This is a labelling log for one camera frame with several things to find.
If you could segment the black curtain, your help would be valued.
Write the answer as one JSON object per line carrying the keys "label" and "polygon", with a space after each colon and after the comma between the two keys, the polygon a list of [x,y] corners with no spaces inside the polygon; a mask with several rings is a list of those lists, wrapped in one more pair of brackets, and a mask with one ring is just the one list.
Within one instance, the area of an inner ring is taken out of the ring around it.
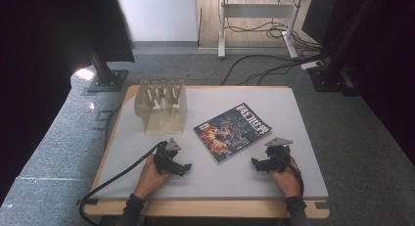
{"label": "black curtain", "polygon": [[0,0],[0,203],[92,54],[134,59],[118,0]]}

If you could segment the wooden file rack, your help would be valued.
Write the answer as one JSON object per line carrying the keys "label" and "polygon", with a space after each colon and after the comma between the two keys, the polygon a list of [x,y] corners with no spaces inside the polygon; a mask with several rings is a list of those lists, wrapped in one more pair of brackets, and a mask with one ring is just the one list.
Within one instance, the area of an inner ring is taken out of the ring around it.
{"label": "wooden file rack", "polygon": [[184,79],[143,79],[140,82],[134,100],[134,111],[141,118],[146,135],[182,134],[187,110]]}

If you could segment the colourful magazine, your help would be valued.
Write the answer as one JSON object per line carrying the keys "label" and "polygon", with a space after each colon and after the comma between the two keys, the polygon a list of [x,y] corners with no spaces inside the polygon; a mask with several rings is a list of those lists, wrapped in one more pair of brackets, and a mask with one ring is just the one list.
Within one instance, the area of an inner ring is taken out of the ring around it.
{"label": "colourful magazine", "polygon": [[246,103],[194,127],[199,139],[217,163],[222,163],[272,132]]}

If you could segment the person's right hand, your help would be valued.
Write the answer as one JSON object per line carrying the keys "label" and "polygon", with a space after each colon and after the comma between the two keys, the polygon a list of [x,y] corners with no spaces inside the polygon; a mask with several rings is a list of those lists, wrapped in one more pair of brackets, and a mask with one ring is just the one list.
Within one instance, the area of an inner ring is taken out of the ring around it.
{"label": "person's right hand", "polygon": [[270,172],[270,175],[286,198],[298,197],[300,195],[300,184],[295,173],[290,168],[286,168],[283,172],[273,170]]}

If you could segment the white metal desk frame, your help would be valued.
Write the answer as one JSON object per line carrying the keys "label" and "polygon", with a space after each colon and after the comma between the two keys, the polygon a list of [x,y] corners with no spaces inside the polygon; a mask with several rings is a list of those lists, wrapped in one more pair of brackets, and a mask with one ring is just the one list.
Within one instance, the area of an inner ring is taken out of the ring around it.
{"label": "white metal desk frame", "polygon": [[287,19],[287,29],[283,32],[283,40],[292,59],[298,57],[292,42],[292,34],[300,10],[301,0],[294,0],[293,4],[232,4],[220,0],[219,15],[220,29],[218,36],[218,58],[225,58],[225,21],[228,18],[250,19]]}

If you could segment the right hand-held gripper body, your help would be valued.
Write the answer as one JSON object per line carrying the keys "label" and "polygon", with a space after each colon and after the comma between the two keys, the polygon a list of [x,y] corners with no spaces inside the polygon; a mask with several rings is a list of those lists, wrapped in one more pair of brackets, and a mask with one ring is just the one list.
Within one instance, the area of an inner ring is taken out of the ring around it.
{"label": "right hand-held gripper body", "polygon": [[275,137],[265,144],[268,156],[268,164],[265,171],[269,173],[271,170],[283,172],[291,162],[290,147],[292,141]]}

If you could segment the black metal stand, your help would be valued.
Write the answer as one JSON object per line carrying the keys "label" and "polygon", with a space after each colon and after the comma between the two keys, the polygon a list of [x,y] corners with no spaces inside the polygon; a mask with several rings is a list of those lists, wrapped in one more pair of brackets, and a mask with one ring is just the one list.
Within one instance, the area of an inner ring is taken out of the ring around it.
{"label": "black metal stand", "polygon": [[374,0],[329,0],[329,20],[320,55],[330,62],[308,70],[314,89],[318,92],[349,90],[342,70],[349,60],[355,35]]}
{"label": "black metal stand", "polygon": [[87,88],[89,93],[118,92],[128,75],[126,69],[111,70],[99,52],[91,45],[88,46],[88,57],[96,70],[91,84]]}

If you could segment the person's left hand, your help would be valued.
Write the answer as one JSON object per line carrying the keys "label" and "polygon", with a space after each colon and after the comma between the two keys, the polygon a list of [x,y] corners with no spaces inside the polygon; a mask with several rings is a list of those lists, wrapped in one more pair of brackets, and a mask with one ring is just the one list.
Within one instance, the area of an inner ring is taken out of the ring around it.
{"label": "person's left hand", "polygon": [[138,183],[133,192],[135,197],[142,200],[145,200],[150,194],[159,189],[172,176],[168,172],[159,174],[154,157],[154,155],[149,155],[146,158]]}

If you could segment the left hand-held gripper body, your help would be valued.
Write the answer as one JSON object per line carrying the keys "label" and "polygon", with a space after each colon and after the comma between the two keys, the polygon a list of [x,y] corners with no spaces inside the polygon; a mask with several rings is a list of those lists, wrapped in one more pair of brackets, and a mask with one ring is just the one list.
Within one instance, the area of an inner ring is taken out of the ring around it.
{"label": "left hand-held gripper body", "polygon": [[177,175],[178,171],[184,171],[181,165],[173,160],[181,148],[177,145],[173,138],[168,141],[162,141],[157,144],[157,151],[154,156],[154,162],[159,174],[165,172]]}

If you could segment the white power strip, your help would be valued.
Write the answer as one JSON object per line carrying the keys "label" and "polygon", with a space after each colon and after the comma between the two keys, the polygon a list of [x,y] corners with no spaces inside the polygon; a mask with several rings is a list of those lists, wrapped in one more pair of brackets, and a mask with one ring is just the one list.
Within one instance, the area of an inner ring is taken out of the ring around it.
{"label": "white power strip", "polygon": [[303,70],[309,69],[309,68],[318,68],[324,66],[324,63],[321,61],[313,61],[305,64],[301,64],[300,67]]}

